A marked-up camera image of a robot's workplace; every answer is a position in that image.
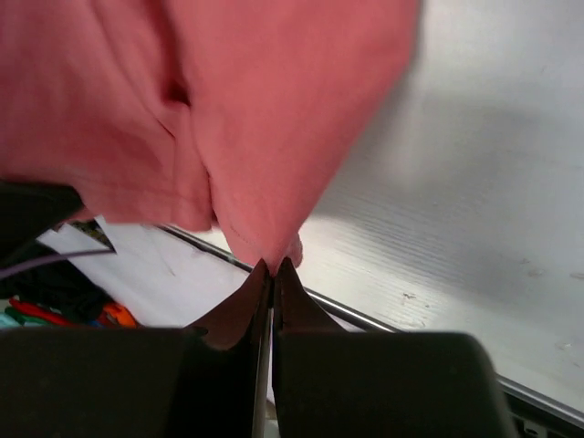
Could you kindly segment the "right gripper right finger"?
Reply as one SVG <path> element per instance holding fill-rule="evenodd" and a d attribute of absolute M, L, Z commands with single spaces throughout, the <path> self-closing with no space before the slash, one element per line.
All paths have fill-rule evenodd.
<path fill-rule="evenodd" d="M 456 332 L 349 331 L 274 279 L 273 388 L 284 437 L 513 437 L 484 348 Z"/>

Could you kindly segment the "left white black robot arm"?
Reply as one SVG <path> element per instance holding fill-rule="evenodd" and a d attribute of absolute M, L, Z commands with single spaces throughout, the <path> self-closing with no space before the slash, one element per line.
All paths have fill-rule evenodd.
<path fill-rule="evenodd" d="M 11 266 L 40 235 L 82 209 L 72 187 L 1 181 L 1 267 Z"/>

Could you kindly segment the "dusty red t shirt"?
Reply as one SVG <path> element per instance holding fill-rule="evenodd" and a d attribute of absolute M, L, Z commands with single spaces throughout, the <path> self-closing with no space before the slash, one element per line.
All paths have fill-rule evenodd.
<path fill-rule="evenodd" d="M 406 69 L 415 1 L 4 1 L 1 175 L 277 270 Z"/>

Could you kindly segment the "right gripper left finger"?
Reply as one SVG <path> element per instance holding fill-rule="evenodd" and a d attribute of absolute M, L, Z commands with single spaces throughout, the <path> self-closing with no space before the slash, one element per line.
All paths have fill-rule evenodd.
<path fill-rule="evenodd" d="M 271 280 L 259 263 L 185 328 L 1 333 L 4 437 L 260 437 Z"/>

